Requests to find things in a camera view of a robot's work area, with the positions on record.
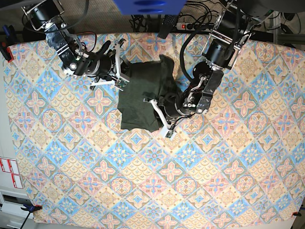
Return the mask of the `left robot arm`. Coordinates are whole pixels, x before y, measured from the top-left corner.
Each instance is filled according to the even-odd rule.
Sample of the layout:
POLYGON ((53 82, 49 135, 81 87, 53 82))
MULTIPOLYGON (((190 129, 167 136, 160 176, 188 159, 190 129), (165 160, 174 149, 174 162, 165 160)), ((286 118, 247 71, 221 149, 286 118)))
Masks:
POLYGON ((168 94, 153 103, 156 113, 166 124, 177 124, 194 114, 204 114, 211 105, 213 94, 221 84, 225 69, 232 69, 241 48, 249 40, 254 27, 273 14, 259 0, 230 0, 217 16, 214 25, 201 24, 182 45, 180 65, 189 80, 182 93, 168 94), (184 51, 191 39, 200 31, 210 29, 199 62, 190 76, 184 65, 184 51))

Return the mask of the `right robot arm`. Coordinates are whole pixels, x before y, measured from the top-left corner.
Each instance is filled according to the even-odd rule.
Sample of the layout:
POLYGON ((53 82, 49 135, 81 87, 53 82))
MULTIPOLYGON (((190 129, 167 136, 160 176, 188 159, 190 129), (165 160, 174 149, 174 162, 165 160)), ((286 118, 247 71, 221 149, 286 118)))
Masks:
POLYGON ((125 39, 117 43, 106 41, 97 51, 88 51, 76 34, 69 32, 64 22, 64 9, 58 0, 42 0, 22 7, 30 22, 28 30, 42 33, 62 61, 63 71, 71 77, 102 77, 105 80, 129 81, 127 65, 120 57, 125 39))

